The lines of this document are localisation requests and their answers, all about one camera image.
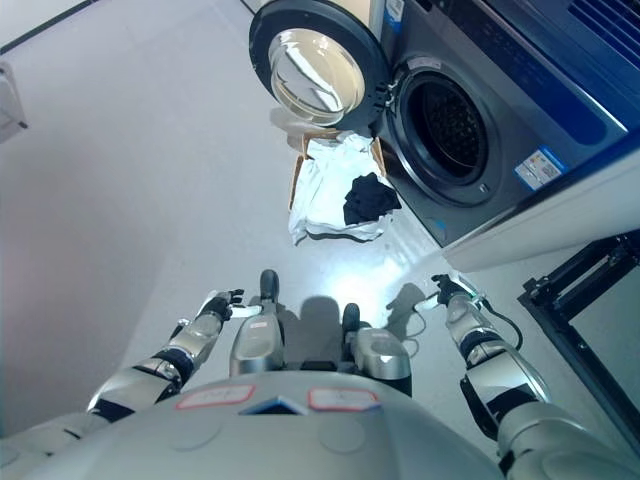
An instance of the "door glass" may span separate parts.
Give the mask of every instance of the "door glass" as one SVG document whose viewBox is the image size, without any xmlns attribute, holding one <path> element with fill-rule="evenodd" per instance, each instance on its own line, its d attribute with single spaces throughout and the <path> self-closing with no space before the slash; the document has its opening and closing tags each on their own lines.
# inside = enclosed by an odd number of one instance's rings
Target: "door glass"
<svg viewBox="0 0 640 480">
<path fill-rule="evenodd" d="M 278 101 L 316 125 L 339 122 L 364 96 L 364 76 L 349 52 L 313 30 L 285 30 L 269 46 L 271 88 Z"/>
</svg>

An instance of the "red label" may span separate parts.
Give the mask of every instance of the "red label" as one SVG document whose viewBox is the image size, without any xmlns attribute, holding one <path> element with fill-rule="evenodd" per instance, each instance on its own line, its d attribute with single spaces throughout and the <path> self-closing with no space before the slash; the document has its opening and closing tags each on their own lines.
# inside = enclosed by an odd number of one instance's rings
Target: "red label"
<svg viewBox="0 0 640 480">
<path fill-rule="evenodd" d="M 255 385 L 225 385 L 200 390 L 186 396 L 176 405 L 178 410 L 216 407 L 246 402 L 253 395 Z"/>
</svg>

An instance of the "black metal frame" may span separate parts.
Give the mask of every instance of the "black metal frame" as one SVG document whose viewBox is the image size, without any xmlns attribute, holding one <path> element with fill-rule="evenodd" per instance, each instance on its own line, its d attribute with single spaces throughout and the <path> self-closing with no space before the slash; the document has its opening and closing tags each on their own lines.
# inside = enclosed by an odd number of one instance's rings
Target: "black metal frame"
<svg viewBox="0 0 640 480">
<path fill-rule="evenodd" d="M 640 411 L 570 321 L 639 261 L 640 230 L 598 240 L 549 275 L 527 281 L 518 298 L 638 455 Z"/>
</svg>

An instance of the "cardboard box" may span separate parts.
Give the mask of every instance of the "cardboard box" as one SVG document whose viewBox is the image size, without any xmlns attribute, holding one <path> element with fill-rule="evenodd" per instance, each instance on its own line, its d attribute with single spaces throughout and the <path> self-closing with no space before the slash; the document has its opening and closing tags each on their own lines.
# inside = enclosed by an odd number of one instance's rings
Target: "cardboard box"
<svg viewBox="0 0 640 480">
<path fill-rule="evenodd" d="M 325 132 L 314 132 L 314 133 L 305 133 L 302 136 L 302 146 L 300 151 L 302 152 L 298 155 L 296 159 L 296 164 L 293 168 L 293 177 L 291 178 L 291 189 L 289 193 L 289 211 L 291 211 L 291 207 L 293 207 L 293 199 L 296 196 L 296 183 L 298 182 L 298 175 L 300 175 L 300 168 L 302 167 L 302 162 L 306 159 L 310 158 L 307 155 L 307 149 L 309 147 L 309 141 L 313 138 L 328 138 L 334 139 L 340 133 L 339 130 L 327 130 Z M 373 145 L 371 145 L 371 152 L 373 153 L 373 159 L 378 164 L 380 168 L 380 172 L 382 172 L 382 176 L 387 176 L 387 169 L 384 166 L 384 158 L 382 156 L 382 146 L 380 145 L 380 139 L 378 137 L 374 138 Z"/>
</svg>

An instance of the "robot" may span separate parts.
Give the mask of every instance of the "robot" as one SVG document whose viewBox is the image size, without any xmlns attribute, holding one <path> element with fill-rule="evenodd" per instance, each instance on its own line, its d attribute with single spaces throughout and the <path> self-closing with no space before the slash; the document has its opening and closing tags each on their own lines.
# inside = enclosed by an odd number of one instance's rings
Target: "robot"
<svg viewBox="0 0 640 480">
<path fill-rule="evenodd" d="M 242 290 L 214 292 L 148 359 L 116 372 L 87 411 L 2 439 L 12 479 L 640 479 L 637 459 L 603 445 L 549 401 L 548 388 L 482 313 L 482 295 L 448 275 L 416 308 L 444 305 L 466 362 L 460 382 L 499 464 L 411 398 L 409 355 L 383 329 L 345 308 L 338 364 L 291 370 L 276 315 L 278 277 L 263 272 L 260 305 Z M 248 317 L 229 378 L 181 390 L 224 324 Z"/>
</svg>

